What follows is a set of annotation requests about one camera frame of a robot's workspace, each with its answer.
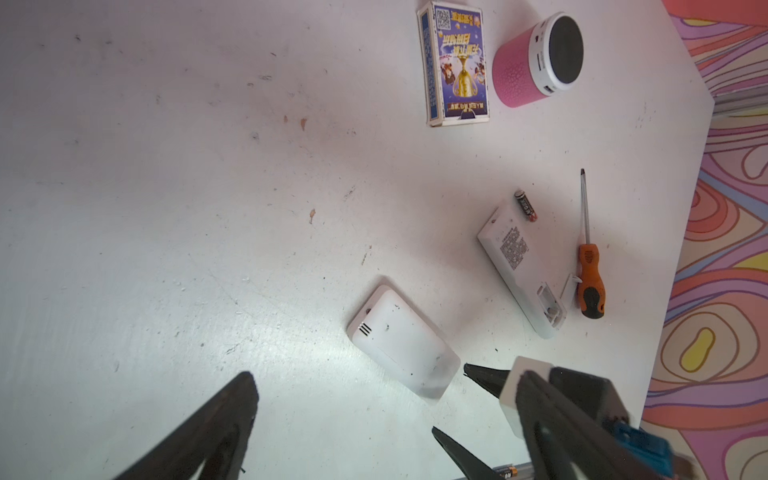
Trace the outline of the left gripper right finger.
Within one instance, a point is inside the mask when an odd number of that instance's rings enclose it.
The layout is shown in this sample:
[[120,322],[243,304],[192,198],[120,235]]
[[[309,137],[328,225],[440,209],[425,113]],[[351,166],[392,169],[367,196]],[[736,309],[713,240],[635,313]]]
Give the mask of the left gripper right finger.
[[536,372],[521,375],[515,401],[536,479],[659,477]]

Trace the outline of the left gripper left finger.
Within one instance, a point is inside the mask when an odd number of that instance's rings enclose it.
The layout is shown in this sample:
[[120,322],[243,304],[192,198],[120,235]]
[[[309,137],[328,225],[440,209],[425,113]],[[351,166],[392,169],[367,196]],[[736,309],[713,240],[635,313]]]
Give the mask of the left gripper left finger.
[[236,479],[242,472],[259,394],[243,371],[188,417],[120,479]]

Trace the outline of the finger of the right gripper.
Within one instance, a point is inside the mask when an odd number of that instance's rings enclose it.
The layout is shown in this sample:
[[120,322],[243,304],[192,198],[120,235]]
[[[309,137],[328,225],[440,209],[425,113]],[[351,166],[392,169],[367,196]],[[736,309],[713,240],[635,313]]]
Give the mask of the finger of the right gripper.
[[502,480],[503,477],[437,427],[432,435],[467,480]]
[[464,375],[493,397],[499,398],[508,380],[510,371],[465,363]]

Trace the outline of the small AAA battery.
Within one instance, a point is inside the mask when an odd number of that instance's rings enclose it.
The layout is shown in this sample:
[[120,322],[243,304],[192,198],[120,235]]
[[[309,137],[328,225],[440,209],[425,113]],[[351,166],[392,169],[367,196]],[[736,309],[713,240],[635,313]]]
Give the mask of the small AAA battery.
[[458,467],[463,473],[464,478],[470,480],[526,480],[535,478],[531,464],[517,466],[508,464],[499,467],[489,467],[482,462],[464,462],[459,464]]

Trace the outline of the white rectangular plastic tray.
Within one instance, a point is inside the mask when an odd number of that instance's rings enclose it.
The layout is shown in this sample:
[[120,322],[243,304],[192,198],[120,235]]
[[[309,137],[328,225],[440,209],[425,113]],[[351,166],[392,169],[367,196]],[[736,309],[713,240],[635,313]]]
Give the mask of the white rectangular plastic tray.
[[350,341],[392,378],[436,403],[460,367],[460,358],[392,287],[379,285],[347,326]]

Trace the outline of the orange handled screwdriver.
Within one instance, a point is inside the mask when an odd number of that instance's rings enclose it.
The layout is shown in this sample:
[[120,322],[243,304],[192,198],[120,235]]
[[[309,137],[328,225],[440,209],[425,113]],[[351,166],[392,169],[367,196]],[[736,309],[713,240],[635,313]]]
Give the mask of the orange handled screwdriver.
[[586,172],[581,169],[581,200],[584,227],[584,243],[578,249],[580,283],[577,298],[581,313],[590,319],[601,319],[605,314],[606,291],[599,272],[600,254],[591,241]]

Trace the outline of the white remote control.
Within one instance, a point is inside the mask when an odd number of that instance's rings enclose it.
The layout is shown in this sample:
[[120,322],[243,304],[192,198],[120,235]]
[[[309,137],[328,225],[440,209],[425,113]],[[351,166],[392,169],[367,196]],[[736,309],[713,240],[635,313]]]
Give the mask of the white remote control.
[[553,337],[566,319],[566,308],[548,282],[520,208],[500,203],[477,239],[534,331],[544,339]]

